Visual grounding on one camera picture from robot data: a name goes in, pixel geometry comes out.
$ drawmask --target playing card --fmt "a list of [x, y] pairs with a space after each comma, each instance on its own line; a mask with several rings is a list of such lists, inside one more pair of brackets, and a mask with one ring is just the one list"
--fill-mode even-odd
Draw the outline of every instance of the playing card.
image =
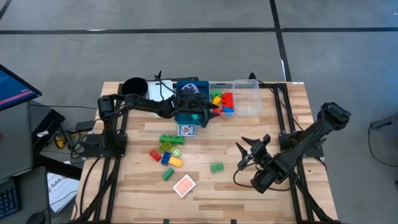
[[179, 124], [178, 136], [195, 137], [197, 134], [197, 126], [194, 124]]

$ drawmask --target keyboard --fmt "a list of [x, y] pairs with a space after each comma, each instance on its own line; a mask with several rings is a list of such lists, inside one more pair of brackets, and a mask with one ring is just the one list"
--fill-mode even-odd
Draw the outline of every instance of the keyboard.
[[21, 209], [16, 183], [10, 178], [0, 183], [0, 219]]

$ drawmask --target black floor stripe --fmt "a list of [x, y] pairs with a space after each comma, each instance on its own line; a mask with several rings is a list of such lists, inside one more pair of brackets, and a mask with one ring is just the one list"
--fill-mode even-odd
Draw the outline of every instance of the black floor stripe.
[[281, 28], [282, 32], [398, 32], [398, 27]]
[[106, 29], [106, 30], [0, 30], [0, 34], [193, 34], [193, 33], [263, 33], [266, 27], [212, 27], [173, 29]]
[[4, 14], [6, 13], [8, 7], [10, 6], [12, 0], [7, 0], [6, 3], [4, 3], [3, 7], [1, 8], [0, 11], [0, 20], [1, 18], [4, 16]]
[[272, 18], [273, 18], [274, 24], [275, 24], [275, 34], [276, 34], [276, 39], [278, 41], [279, 55], [280, 55], [280, 59], [283, 61], [282, 66], [284, 69], [285, 81], [291, 82], [292, 76], [290, 74], [289, 63], [287, 61], [287, 54], [286, 54], [286, 49], [285, 49], [285, 44], [284, 44], [284, 38], [283, 38], [281, 30], [280, 30], [278, 11], [276, 9], [275, 0], [269, 0], [269, 4], [271, 5]]

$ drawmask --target red lego brick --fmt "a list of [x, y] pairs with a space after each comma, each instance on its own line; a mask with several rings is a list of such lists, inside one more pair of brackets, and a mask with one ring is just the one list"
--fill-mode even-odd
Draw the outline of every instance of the red lego brick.
[[154, 149], [149, 152], [149, 155], [152, 156], [152, 158], [154, 158], [157, 162], [159, 162], [162, 158], [162, 156], [160, 156], [159, 153], [157, 153]]
[[224, 93], [222, 95], [222, 99], [223, 99], [223, 107], [228, 107], [228, 108], [234, 108], [234, 103], [232, 100], [232, 93]]
[[222, 113], [223, 109], [213, 109], [213, 113]]

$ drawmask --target white sticker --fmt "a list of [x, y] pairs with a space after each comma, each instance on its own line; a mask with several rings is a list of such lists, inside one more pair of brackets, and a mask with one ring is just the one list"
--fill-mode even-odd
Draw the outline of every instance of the white sticker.
[[49, 134], [49, 132], [47, 130], [42, 131], [41, 133], [37, 133], [37, 137], [41, 138], [41, 137], [45, 136], [46, 134]]

